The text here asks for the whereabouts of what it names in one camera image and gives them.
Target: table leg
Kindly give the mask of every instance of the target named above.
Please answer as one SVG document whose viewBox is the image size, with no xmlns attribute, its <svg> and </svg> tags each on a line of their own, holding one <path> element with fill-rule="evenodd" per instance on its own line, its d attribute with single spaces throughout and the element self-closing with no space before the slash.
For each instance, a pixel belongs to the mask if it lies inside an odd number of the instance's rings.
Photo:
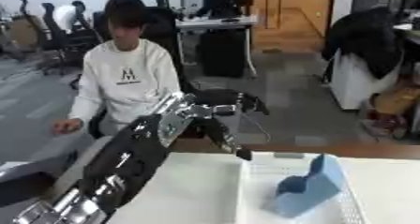
<svg viewBox="0 0 420 224">
<path fill-rule="evenodd" d="M 247 55 L 247 65 L 251 70 L 251 78 L 257 78 L 258 73 L 257 73 L 257 69 L 254 66 L 254 63 L 252 62 L 252 57 L 251 57 L 251 31 L 250 28 L 246 29 L 246 43 L 245 43 L 245 52 Z"/>
<path fill-rule="evenodd" d="M 183 43 L 182 43 L 182 32 L 178 32 L 176 35 L 176 39 L 178 41 L 178 47 L 179 47 L 179 58 L 181 59 L 181 64 L 185 64 L 185 58 L 184 58 L 184 49 L 183 49 Z"/>
</svg>

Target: printed logo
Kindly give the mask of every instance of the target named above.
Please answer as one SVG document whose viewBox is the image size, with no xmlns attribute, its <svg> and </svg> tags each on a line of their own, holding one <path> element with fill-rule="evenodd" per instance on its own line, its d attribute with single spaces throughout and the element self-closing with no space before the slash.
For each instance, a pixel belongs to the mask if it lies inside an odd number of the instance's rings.
<svg viewBox="0 0 420 224">
<path fill-rule="evenodd" d="M 140 81 L 138 81 L 136 75 L 134 75 L 133 69 L 131 69 L 130 67 L 124 68 L 121 76 L 121 82 L 117 82 L 116 84 L 125 85 L 133 83 L 140 83 Z"/>
</svg>

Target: desk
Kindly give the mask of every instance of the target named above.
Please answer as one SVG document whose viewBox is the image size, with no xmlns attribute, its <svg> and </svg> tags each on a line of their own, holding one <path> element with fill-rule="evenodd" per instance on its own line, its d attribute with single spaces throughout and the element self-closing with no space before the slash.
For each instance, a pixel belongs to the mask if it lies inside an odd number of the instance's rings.
<svg viewBox="0 0 420 224">
<path fill-rule="evenodd" d="M 182 147 L 179 151 L 187 151 L 187 146 L 194 145 L 194 142 L 186 143 L 178 143 L 178 148 Z M 206 143 L 198 145 L 203 148 Z M 420 146 L 249 147 L 260 151 L 316 151 L 344 156 L 340 163 L 369 224 L 411 224 L 420 218 L 420 213 L 416 211 L 420 205 L 420 194 L 416 191 L 420 179 L 412 178 L 416 176 L 413 173 L 420 169 L 420 162 L 346 157 L 420 159 Z M 239 163 L 238 158 L 222 154 L 172 154 L 142 193 L 121 208 L 109 224 L 139 221 L 154 224 L 235 224 Z"/>
<path fill-rule="evenodd" d="M 178 44 L 180 48 L 181 61 L 184 63 L 184 52 L 182 49 L 182 34 L 187 31 L 200 31 L 200 30 L 225 30 L 225 29 L 243 29 L 246 31 L 246 56 L 247 65 L 249 66 L 252 74 L 252 78 L 257 77 L 257 70 L 252 63 L 251 58 L 251 34 L 250 28 L 258 22 L 257 15 L 242 16 L 238 18 L 239 22 L 222 22 L 222 19 L 198 19 L 198 20 L 185 20 L 177 22 L 176 27 L 178 28 Z"/>
</svg>

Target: black bag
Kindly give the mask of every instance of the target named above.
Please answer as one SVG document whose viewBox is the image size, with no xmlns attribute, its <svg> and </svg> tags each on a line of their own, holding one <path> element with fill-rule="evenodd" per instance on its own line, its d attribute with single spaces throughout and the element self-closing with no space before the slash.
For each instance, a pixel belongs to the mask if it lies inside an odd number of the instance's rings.
<svg viewBox="0 0 420 224">
<path fill-rule="evenodd" d="M 245 41 L 245 30 L 217 30 L 203 34 L 197 54 L 204 75 L 241 78 L 247 61 Z"/>
</svg>

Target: white basket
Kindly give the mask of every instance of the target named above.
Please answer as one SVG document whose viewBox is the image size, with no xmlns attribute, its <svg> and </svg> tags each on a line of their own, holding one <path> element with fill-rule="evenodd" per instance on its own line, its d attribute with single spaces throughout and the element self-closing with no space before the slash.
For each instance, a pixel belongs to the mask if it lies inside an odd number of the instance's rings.
<svg viewBox="0 0 420 224">
<path fill-rule="evenodd" d="M 303 158 L 274 158 L 273 154 L 256 154 L 243 162 L 238 188 L 236 224 L 365 224 L 347 181 L 334 198 L 296 218 L 281 217 L 264 206 L 275 198 L 278 183 L 290 175 L 308 173 L 310 161 Z"/>
</svg>

